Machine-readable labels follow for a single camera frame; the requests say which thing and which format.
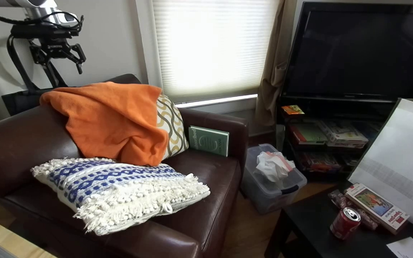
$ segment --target soda can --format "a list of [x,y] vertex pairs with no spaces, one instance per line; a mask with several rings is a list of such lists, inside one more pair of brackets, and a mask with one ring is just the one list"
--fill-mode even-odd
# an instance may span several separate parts
[[341,209],[334,222],[329,227],[339,239],[345,240],[361,223],[361,216],[350,207]]

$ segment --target window blind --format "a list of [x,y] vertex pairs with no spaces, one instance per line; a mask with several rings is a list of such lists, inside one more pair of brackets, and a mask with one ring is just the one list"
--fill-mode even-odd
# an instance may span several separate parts
[[165,95],[175,103],[257,92],[279,0],[153,0]]

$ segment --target plastic storage bin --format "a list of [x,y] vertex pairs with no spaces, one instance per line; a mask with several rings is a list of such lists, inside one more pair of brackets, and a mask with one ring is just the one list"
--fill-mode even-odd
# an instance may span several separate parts
[[270,144],[248,149],[241,189],[251,199],[260,214],[267,214],[291,204],[300,188],[307,184],[305,176],[294,168],[282,181],[282,186],[265,178],[257,169],[257,156],[261,152],[278,152]]

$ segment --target television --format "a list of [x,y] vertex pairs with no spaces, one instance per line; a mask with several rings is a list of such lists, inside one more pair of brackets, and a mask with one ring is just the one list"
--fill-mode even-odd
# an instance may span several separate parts
[[304,2],[281,94],[413,98],[413,5]]

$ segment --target white tissue paper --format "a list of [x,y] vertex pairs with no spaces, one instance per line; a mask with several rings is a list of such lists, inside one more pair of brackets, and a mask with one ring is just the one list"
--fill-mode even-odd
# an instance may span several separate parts
[[293,168],[294,162],[287,160],[281,152],[261,152],[257,156],[256,169],[272,182],[280,182]]

